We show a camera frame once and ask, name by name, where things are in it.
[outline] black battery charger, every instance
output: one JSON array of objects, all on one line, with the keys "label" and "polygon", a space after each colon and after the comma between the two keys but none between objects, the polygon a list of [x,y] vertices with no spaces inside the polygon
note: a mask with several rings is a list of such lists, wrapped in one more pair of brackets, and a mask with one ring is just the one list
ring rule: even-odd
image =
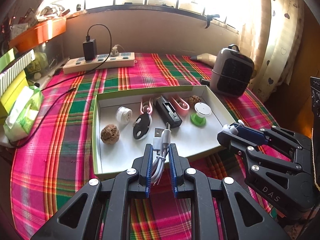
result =
[{"label": "black battery charger", "polygon": [[172,104],[163,96],[156,99],[155,108],[158,111],[162,121],[169,123],[171,128],[175,128],[181,125],[182,120],[177,114]]},{"label": "black battery charger", "polygon": [[82,44],[84,59],[86,61],[94,60],[97,56],[97,43],[95,39],[90,39],[90,36],[86,36],[86,41]]}]

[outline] white round disc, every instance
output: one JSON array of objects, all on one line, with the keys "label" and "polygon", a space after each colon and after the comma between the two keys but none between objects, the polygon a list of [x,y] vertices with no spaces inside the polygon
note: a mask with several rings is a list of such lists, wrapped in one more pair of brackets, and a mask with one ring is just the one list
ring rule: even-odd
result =
[{"label": "white round disc", "polygon": [[203,116],[208,116],[212,113],[211,108],[205,103],[196,103],[195,111]]}]

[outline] orange shelf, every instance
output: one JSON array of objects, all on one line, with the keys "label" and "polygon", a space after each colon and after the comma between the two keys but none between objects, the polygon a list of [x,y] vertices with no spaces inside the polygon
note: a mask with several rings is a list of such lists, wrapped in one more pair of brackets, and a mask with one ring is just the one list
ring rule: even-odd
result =
[{"label": "orange shelf", "polygon": [[10,49],[16,47],[20,53],[25,52],[61,33],[64,33],[65,31],[65,16],[56,19],[50,19],[45,22],[41,22],[30,29],[27,29],[25,32],[15,37],[9,42],[9,47]]}]

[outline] white bottle cap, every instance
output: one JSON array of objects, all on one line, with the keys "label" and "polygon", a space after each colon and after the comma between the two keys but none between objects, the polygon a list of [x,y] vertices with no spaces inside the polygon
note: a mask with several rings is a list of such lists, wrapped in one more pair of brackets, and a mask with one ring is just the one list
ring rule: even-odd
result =
[{"label": "white bottle cap", "polygon": [[116,119],[119,123],[127,124],[130,122],[132,110],[124,106],[119,107],[116,112]]}]

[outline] black cable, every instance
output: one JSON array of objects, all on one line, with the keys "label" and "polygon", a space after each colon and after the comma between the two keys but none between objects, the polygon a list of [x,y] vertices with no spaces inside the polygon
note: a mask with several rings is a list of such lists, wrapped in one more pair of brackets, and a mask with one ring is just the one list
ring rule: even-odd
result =
[{"label": "black cable", "polygon": [[4,156],[0,156],[6,163],[8,163],[11,167],[12,167],[12,164],[13,164],[13,161],[10,161],[9,159],[7,159],[6,157]]},{"label": "black cable", "polygon": [[101,25],[101,26],[106,27],[107,30],[108,30],[108,32],[109,32],[109,35],[110,35],[110,52],[109,52],[109,55],[107,56],[107,58],[106,58],[101,64],[99,64],[98,66],[96,66],[95,68],[93,68],[93,69],[91,69],[91,70],[88,70],[88,71],[86,71],[86,72],[84,72],[84,73],[82,73],[82,74],[79,74],[79,75],[77,75],[77,76],[75,76],[75,77],[70,77],[70,78],[64,79],[64,80],[62,80],[62,81],[60,81],[60,82],[58,82],[58,83],[55,83],[55,84],[53,84],[53,85],[51,85],[51,86],[48,86],[48,87],[42,89],[42,91],[45,91],[45,90],[48,89],[48,88],[54,87],[54,86],[56,86],[56,85],[59,85],[59,84],[65,82],[65,81],[68,81],[68,80],[71,80],[71,79],[74,79],[74,78],[77,78],[77,77],[81,77],[81,76],[87,75],[88,73],[90,73],[91,71],[97,69],[97,68],[100,67],[103,63],[105,63],[105,62],[107,61],[107,59],[110,57],[110,54],[111,54],[111,51],[112,51],[112,37],[111,37],[111,32],[110,32],[109,28],[108,28],[107,26],[103,25],[103,24],[94,24],[94,25],[90,26],[90,28],[88,29],[87,37],[89,36],[89,31],[90,31],[90,29],[91,29],[93,26],[97,26],[97,25]]},{"label": "black cable", "polygon": [[53,104],[50,106],[50,108],[48,109],[48,111],[47,111],[47,112],[44,114],[44,116],[42,117],[42,119],[41,119],[40,123],[38,124],[37,128],[36,128],[36,129],[34,130],[34,132],[28,137],[27,140],[25,140],[25,141],[24,141],[22,144],[20,144],[20,145],[15,145],[15,144],[12,144],[11,142],[10,142],[10,144],[11,144],[13,147],[16,147],[16,148],[21,148],[21,147],[25,146],[25,145],[34,137],[34,135],[36,134],[36,132],[37,132],[38,129],[40,128],[42,122],[44,121],[44,119],[46,118],[46,116],[49,114],[49,112],[51,111],[51,109],[55,106],[55,104],[57,103],[57,101],[58,101],[61,97],[63,97],[64,95],[66,95],[66,94],[74,91],[75,89],[76,89],[76,87],[71,88],[71,89],[69,89],[67,92],[64,92],[63,94],[61,94],[60,96],[58,96],[58,98],[53,102]]},{"label": "black cable", "polygon": [[308,215],[308,217],[307,217],[307,220],[306,220],[306,222],[303,224],[303,226],[302,226],[302,228],[301,228],[298,236],[296,237],[296,239],[298,239],[299,236],[300,236],[300,235],[303,233],[303,231],[305,230],[305,228],[306,228],[306,226],[307,226],[307,224],[308,224],[308,222],[309,222],[309,220],[310,220],[313,212],[316,210],[316,208],[317,208],[317,206],[318,206],[319,204],[320,204],[320,198],[318,199],[318,201],[316,202],[316,204],[315,204],[315,205],[313,206],[313,208],[311,209],[311,211],[310,211],[310,213],[309,213],[309,215]]}]

